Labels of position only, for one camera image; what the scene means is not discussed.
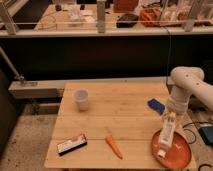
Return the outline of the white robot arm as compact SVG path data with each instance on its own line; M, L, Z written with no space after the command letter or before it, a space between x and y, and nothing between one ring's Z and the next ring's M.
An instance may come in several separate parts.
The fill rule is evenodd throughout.
M175 67L170 73L170 78L173 87L166 101L163 120L173 117L176 124L179 125L187 112L189 99L192 95L213 111L213 85L204 81L204 71L201 68Z

